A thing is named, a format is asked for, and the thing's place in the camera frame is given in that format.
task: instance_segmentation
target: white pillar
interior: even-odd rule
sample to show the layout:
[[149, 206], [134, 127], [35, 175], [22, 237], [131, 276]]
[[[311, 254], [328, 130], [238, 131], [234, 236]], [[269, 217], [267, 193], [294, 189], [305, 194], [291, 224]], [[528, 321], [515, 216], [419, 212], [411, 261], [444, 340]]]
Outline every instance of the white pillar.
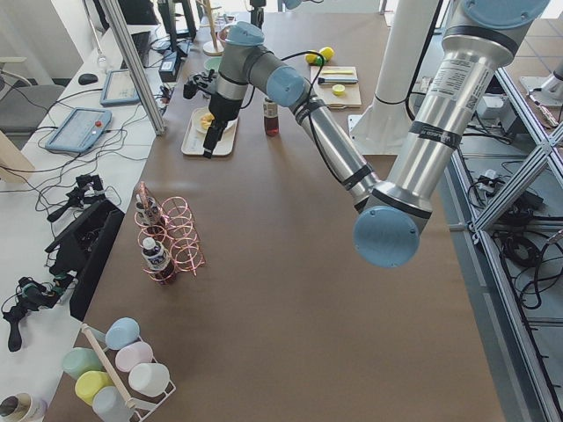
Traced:
[[439, 2], [400, 0], [398, 4], [377, 80], [376, 95], [350, 133], [364, 155], [398, 154], [411, 126], [403, 100], [408, 94]]

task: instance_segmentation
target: white desk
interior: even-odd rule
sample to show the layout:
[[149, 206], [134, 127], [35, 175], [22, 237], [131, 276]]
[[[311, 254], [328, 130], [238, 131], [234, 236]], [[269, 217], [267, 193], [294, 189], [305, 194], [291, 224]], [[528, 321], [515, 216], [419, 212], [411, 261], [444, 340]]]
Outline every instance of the white desk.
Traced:
[[[151, 38], [154, 40], [156, 38], [155, 28], [155, 26], [131, 26], [130, 32], [152, 30]], [[121, 53], [116, 47], [111, 30], [104, 35], [101, 46], [111, 68], [118, 69], [122, 60]], [[159, 57], [157, 53], [151, 52], [150, 63], [156, 63]], [[103, 87], [105, 75], [97, 66], [97, 58], [97, 53], [92, 52], [76, 76], [70, 81], [61, 98], [77, 92]], [[78, 84], [77, 79], [83, 73], [94, 73], [98, 75], [99, 81], [95, 84], [82, 86]], [[158, 68], [147, 69], [145, 73], [153, 93], [158, 94], [161, 84]], [[64, 104], [101, 108], [99, 105], [100, 94], [100, 91], [95, 91], [77, 95], [65, 100]], [[47, 116], [41, 126], [59, 126], [69, 111], [70, 108], [67, 106], [56, 105], [50, 112], [50, 117]], [[118, 151], [124, 156], [141, 159], [141, 161], [127, 160], [117, 154], [103, 155], [95, 163], [64, 174], [58, 185], [65, 187], [51, 189], [46, 195], [50, 202], [56, 203], [66, 200], [65, 193], [72, 189], [75, 177], [93, 173], [99, 174], [103, 178], [104, 187], [113, 186], [115, 188], [115, 191], [122, 198], [121, 210], [124, 212], [127, 210], [130, 195], [144, 166], [143, 159], [150, 152], [155, 133], [141, 105], [111, 107], [111, 111], [113, 119], [109, 129], [119, 129], [127, 121], [137, 120], [144, 116], [140, 121], [125, 127], [128, 135], [123, 141], [123, 147]], [[25, 156], [35, 165], [38, 171], [58, 167], [70, 160], [69, 156], [52, 154], [40, 148], [40, 145], [44, 145], [48, 139], [45, 136], [48, 133], [49, 131], [35, 133], [23, 149]], [[102, 136], [94, 148], [111, 135]], [[114, 145], [111, 148], [117, 149], [118, 146], [120, 145]], [[86, 154], [84, 159], [92, 159], [96, 150]], [[59, 171], [34, 173], [30, 177], [29, 183], [38, 186], [58, 174]], [[49, 184], [53, 184], [53, 182], [47, 182], [43, 186]], [[28, 188], [29, 186], [25, 184], [7, 184], [0, 181], [0, 190], [2, 191]], [[113, 192], [108, 192], [107, 196], [113, 203], [119, 204], [119, 200]], [[52, 242], [53, 236], [47, 221], [48, 213], [39, 213], [34, 210], [37, 198], [36, 192], [0, 193], [0, 215], [2, 216], [0, 232], [3, 239], [2, 252], [0, 252], [0, 267], [3, 273], [0, 280], [0, 299], [2, 299], [2, 302], [14, 294], [17, 282], [23, 276], [33, 277], [38, 282], [52, 280], [48, 268], [45, 267], [47, 254], [44, 249]], [[60, 232], [71, 221], [72, 212], [68, 211], [58, 222], [55, 222], [55, 232]], [[69, 314], [70, 294], [71, 292], [68, 291], [62, 299], [61, 305], [56, 305], [52, 309], [41, 309], [38, 312], [28, 313], [19, 324], [23, 345], [15, 353], [8, 351], [10, 326], [4, 320], [0, 322], [0, 374], [2, 374], [0, 400], [19, 392], [28, 392], [50, 403], [62, 375], [62, 357], [72, 348], [80, 324]], [[12, 304], [13, 300], [4, 306], [4, 310], [8, 310]]]

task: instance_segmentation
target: blue joint cap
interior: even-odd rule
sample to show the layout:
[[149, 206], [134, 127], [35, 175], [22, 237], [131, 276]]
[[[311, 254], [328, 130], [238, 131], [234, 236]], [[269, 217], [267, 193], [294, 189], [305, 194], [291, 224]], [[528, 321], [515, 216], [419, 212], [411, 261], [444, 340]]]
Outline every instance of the blue joint cap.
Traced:
[[266, 94], [283, 107], [294, 104], [305, 89], [305, 81], [295, 69], [281, 66], [274, 70], [266, 83]]
[[301, 0], [283, 0], [285, 7], [288, 9], [295, 9], [299, 4], [301, 4]]
[[419, 242], [419, 230], [414, 221], [395, 208], [367, 208], [355, 221], [355, 248], [374, 266], [402, 266], [418, 250]]
[[256, 47], [264, 44], [264, 33], [248, 22], [237, 22], [227, 37], [227, 44], [242, 47]]
[[464, 0], [464, 11], [488, 29], [506, 30], [528, 25], [545, 9], [549, 0]]

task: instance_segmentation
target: black device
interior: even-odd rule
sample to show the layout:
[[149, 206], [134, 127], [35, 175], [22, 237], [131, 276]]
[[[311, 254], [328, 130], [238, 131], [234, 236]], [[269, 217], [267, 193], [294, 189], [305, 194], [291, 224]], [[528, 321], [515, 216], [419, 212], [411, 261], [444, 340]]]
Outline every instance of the black device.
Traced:
[[47, 216], [49, 222], [56, 222], [71, 207], [84, 208], [85, 204], [93, 204], [106, 198], [104, 186], [97, 174], [78, 176], [77, 186], [67, 193], [67, 196], [69, 197], [67, 203]]
[[[106, 20], [106, 14], [99, 0], [93, 0], [93, 2], [100, 23], [107, 30], [109, 24]], [[150, 0], [119, 0], [119, 4], [128, 25], [158, 25], [157, 15]]]
[[250, 23], [262, 29], [264, 24], [264, 7], [266, 7], [266, 0], [250, 0], [252, 7], [250, 12]]
[[[176, 25], [176, 4], [182, 5], [182, 12], [186, 22], [186, 29], [178, 29]], [[165, 27], [166, 33], [170, 37], [170, 49], [172, 52], [179, 52], [181, 55], [187, 56], [190, 40], [195, 39], [197, 26], [195, 24], [195, 16], [197, 9], [193, 0], [157, 0], [158, 13]]]
[[[182, 4], [186, 30], [178, 31], [176, 26], [176, 3]], [[188, 0], [158, 0], [158, 12], [162, 18], [166, 33], [170, 37], [170, 46], [162, 52], [163, 60], [158, 68], [162, 82], [176, 82], [182, 57], [187, 57], [191, 40], [195, 38], [197, 28], [194, 21], [194, 9]]]
[[[139, 59], [141, 59], [141, 64], [144, 68], [148, 68], [150, 66], [150, 31], [143, 31], [141, 33], [132, 33], [131, 40], [133, 40], [133, 45], [135, 46], [135, 50], [139, 55]], [[125, 60], [121, 62], [120, 69], [126, 69], [127, 64]]]
[[98, 77], [93, 73], [83, 73], [78, 77], [78, 83], [81, 85], [94, 84], [98, 81]]
[[26, 317], [29, 311], [53, 308], [72, 281], [74, 281], [72, 275], [58, 274], [53, 279], [52, 287], [47, 288], [31, 277], [19, 279], [16, 304], [8, 312], [2, 311], [3, 318], [10, 324], [10, 335], [8, 336], [10, 352], [21, 349], [22, 338], [19, 332], [19, 322]]
[[77, 272], [69, 307], [79, 321], [84, 320], [123, 216], [110, 200], [95, 202], [45, 249], [51, 253], [58, 248], [51, 274]]

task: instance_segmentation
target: black cable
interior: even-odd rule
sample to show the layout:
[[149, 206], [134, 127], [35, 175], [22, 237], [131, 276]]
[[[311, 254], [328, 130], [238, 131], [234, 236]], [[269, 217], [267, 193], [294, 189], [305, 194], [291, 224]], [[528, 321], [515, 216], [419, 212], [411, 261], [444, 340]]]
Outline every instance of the black cable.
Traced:
[[96, 91], [103, 91], [103, 89], [102, 88], [92, 88], [91, 90], [75, 92], [74, 94], [70, 94], [70, 95], [67, 95], [66, 97], [62, 97], [62, 98], [57, 99], [55, 101], [55, 104], [59, 104], [59, 103], [63, 102], [65, 99], [69, 99], [69, 98], [75, 97], [77, 95], [82, 95], [82, 94], [86, 94], [88, 92], [96, 92]]
[[489, 134], [489, 133], [482, 133], [482, 132], [465, 132], [463, 134], [463, 136], [480, 136], [483, 138], [493, 138], [496, 139], [499, 142], [504, 143], [505, 145], [511, 145], [512, 144], [512, 140], [510, 138], [507, 138], [506, 136], [501, 136], [501, 135], [494, 135], [494, 134]]
[[411, 110], [409, 100], [410, 100], [410, 97], [411, 97], [411, 93], [413, 92], [413, 87], [416, 84], [416, 78], [419, 75], [420, 67], [422, 66], [422, 62], [424, 61], [424, 56], [426, 55], [426, 52], [428, 51], [428, 46], [430, 45], [430, 41], [432, 41], [432, 37], [434, 36], [436, 22], [438, 22], [438, 18], [440, 16], [440, 10], [442, 9], [442, 4], [443, 4], [443, 0], [440, 0], [438, 2], [438, 4], [436, 5], [436, 10], [435, 10], [434, 16], [432, 17], [432, 22], [430, 24], [430, 27], [428, 28], [428, 32], [426, 34], [426, 39], [424, 40], [424, 45], [422, 47], [422, 51], [420, 52], [419, 60], [416, 63], [416, 68], [414, 69], [414, 72], [413, 72], [413, 79], [411, 79], [411, 84], [408, 87], [408, 94], [406, 94], [406, 98], [404, 100], [405, 101], [406, 113], [408, 114], [408, 117], [411, 120], [414, 120], [416, 118], [416, 116], [414, 115], [413, 111]]
[[19, 95], [21, 95], [23, 98], [26, 99], [26, 101], [31, 104], [32, 106], [41, 108], [43, 110], [45, 110], [45, 115], [49, 117], [49, 119], [51, 120], [51, 123], [55, 124], [55, 121], [53, 120], [53, 118], [51, 117], [51, 115], [49, 114], [49, 108], [44, 107], [43, 105], [39, 105], [39, 104], [35, 104], [34, 102], [32, 102], [31, 99], [29, 99], [29, 97], [27, 97], [18, 87], [12, 85], [12, 84], [8, 84], [7, 82], [4, 81], [4, 84], [8, 85], [9, 87], [11, 87], [11, 90], [17, 91], [19, 93]]
[[252, 103], [252, 99], [254, 98], [254, 92], [256, 91], [256, 87], [253, 85], [252, 86], [252, 92], [250, 93], [250, 98], [248, 99], [248, 102], [246, 103], [246, 105], [243, 105], [242, 107], [240, 107], [241, 110], [244, 110], [246, 107], [248, 107], [250, 105], [250, 103]]

